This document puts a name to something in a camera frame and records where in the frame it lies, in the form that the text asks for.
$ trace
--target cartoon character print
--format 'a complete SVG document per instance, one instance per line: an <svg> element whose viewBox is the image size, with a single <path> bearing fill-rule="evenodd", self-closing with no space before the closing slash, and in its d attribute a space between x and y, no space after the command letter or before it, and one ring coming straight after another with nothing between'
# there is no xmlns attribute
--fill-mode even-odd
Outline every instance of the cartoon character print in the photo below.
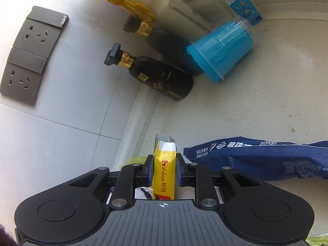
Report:
<svg viewBox="0 0 328 246"><path fill-rule="evenodd" d="M232 8L238 15L247 18L248 16L254 13L254 11L252 11L252 7L250 5L245 5L245 2L243 0L239 0L239 4L241 5L242 8L240 7Z"/></svg>

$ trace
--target tile grout line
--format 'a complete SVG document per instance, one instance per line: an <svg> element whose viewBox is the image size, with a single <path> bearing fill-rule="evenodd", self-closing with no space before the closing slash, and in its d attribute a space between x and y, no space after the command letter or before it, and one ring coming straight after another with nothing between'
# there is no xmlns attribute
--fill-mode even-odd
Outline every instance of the tile grout line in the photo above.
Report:
<svg viewBox="0 0 328 246"><path fill-rule="evenodd" d="M115 89L114 89L114 91L113 91L113 95L112 95L112 97L110 98L110 101L109 101L109 104L108 104L108 107L107 107L107 110L106 110L106 114L105 114L105 117L104 117L104 121L103 121L103 124L101 125L101 128L100 128L99 137L98 137L98 140L97 140L97 143L96 143L96 148L95 148L95 152L94 152L94 154L93 154L93 158L92 158L92 162L91 162L90 170L91 170L92 165L93 165L93 160L95 159L95 155L96 155L96 151L97 151L98 142L99 142L99 139L100 139L100 136L101 136L101 130L102 130L102 127L104 126L105 119L106 119L106 116L107 116L107 113L108 113L108 109L109 109L110 103L111 103L111 101L112 101L112 99L113 99L113 96L114 96L114 94L115 94L115 90L116 90L116 88L117 88L117 86L118 86L118 83L119 83L119 81L120 81L120 78L121 78L121 76L122 76L122 73L123 73L123 70L121 71L121 74L120 74L120 76L119 76L119 78L118 78L118 81L117 81L117 83L116 83Z"/></svg>
<svg viewBox="0 0 328 246"><path fill-rule="evenodd" d="M117 139L117 138L112 138L112 137L109 137L109 136L100 135L100 134L97 134L97 133L94 133L94 132L91 132L91 131L82 130L82 129L79 129L79 128L75 128L75 127L73 127L73 126L69 126L69 125L65 125L65 124L62 124L62 123L58 123L58 122L56 122L56 121L49 120L49 119L46 119L46 118L43 118L43 117L40 117L40 116L37 116L37 115L33 115L33 114L31 114L31 113L27 113L27 112L21 111L21 110L19 110L19 109L16 109L16 108L10 107L10 106L5 105L5 104L2 104L2 103L0 103L0 105L6 106L6 107L8 107L8 108L10 108L10 109L14 109L14 110L16 110L16 111L18 111L18 112L21 112L21 113L24 113L24 114L28 114L28 115L33 116L33 117L36 117L36 118L43 119L43 120L45 120L45 121L49 121L49 122L52 122L52 123L55 123L55 124L58 124L58 125L66 126L66 127L68 127L68 128L71 128L71 129L80 130L80 131L84 131L84 132L91 133L91 134L94 134L94 135L103 136L103 137L106 137L106 138L110 138L110 139L114 139L114 140L118 140L118 141L120 141L120 139Z"/></svg>
<svg viewBox="0 0 328 246"><path fill-rule="evenodd" d="M109 109L110 103L112 102L112 99L113 99L113 97L114 97L114 94L115 94L116 88L117 88L117 86L118 86L118 83L120 82L120 79L121 79L121 77L122 77L122 74L123 74L123 69L121 70L121 74L120 74L120 76L119 76L119 78L118 78L118 81L117 81L117 83L116 83L116 86L115 86L115 89L114 89L113 95L112 95L112 97L110 98L110 101L109 101L109 104L108 104L108 107L107 107L107 110L106 110L106 114L105 114L105 117L104 117L104 121L103 121L103 124L101 125L101 128L100 128L100 132L99 132L99 135L100 135L100 136L101 136L102 128L103 128L104 123L105 123L105 119L106 119L106 116L107 116L107 113L108 113L108 109Z"/></svg>
<svg viewBox="0 0 328 246"><path fill-rule="evenodd" d="M97 140L96 147L95 147L95 152L93 153L92 162L91 162L91 166L90 166L89 171L91 171L91 167L93 165L93 160L95 159L95 155L96 155L96 151L97 151L97 146L98 146L99 138L100 138L100 135L98 136L98 140Z"/></svg>

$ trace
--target bottle label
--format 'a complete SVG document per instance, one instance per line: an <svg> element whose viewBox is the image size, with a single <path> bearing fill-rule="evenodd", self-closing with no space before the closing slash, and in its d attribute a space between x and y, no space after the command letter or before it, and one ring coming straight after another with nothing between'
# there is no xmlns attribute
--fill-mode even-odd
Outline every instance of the bottle label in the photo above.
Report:
<svg viewBox="0 0 328 246"><path fill-rule="evenodd" d="M164 81L151 82L150 87L155 90L163 90L164 89Z"/></svg>
<svg viewBox="0 0 328 246"><path fill-rule="evenodd" d="M263 18L258 12L255 5L251 0L225 0L226 3L235 11L237 15L240 15L248 20L250 24L255 26L260 23Z"/></svg>
<svg viewBox="0 0 328 246"><path fill-rule="evenodd" d="M140 79L142 81L146 81L147 79L149 79L149 77L147 75L145 75L144 73L140 73L138 75L138 79Z"/></svg>
<svg viewBox="0 0 328 246"><path fill-rule="evenodd" d="M169 94L169 95L172 95L173 97L175 97L175 98L178 98L178 99L182 99L183 97L181 97L180 95L177 95L176 93L174 93L174 92L172 92L172 91L167 91L167 93Z"/></svg>

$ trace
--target yellow snack package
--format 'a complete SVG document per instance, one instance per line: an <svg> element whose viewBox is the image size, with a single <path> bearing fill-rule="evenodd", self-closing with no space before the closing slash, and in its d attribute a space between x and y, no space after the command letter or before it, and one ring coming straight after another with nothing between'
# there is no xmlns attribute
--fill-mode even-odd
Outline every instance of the yellow snack package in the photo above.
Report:
<svg viewBox="0 0 328 246"><path fill-rule="evenodd" d="M174 199L176 155L174 142L158 142L154 155L153 199Z"/></svg>

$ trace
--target electrical socket panel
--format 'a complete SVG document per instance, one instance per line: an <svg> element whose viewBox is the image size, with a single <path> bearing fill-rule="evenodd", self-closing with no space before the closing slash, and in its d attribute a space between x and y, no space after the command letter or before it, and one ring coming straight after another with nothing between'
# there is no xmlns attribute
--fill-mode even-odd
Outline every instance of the electrical socket panel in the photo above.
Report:
<svg viewBox="0 0 328 246"><path fill-rule="evenodd" d="M9 98L34 105L41 79L42 74L7 62L0 90Z"/></svg>
<svg viewBox="0 0 328 246"><path fill-rule="evenodd" d="M44 68L68 20L66 14L33 6L10 51L0 93L35 104Z"/></svg>
<svg viewBox="0 0 328 246"><path fill-rule="evenodd" d="M36 20L26 19L13 47L49 58L60 33L61 29L57 27Z"/></svg>

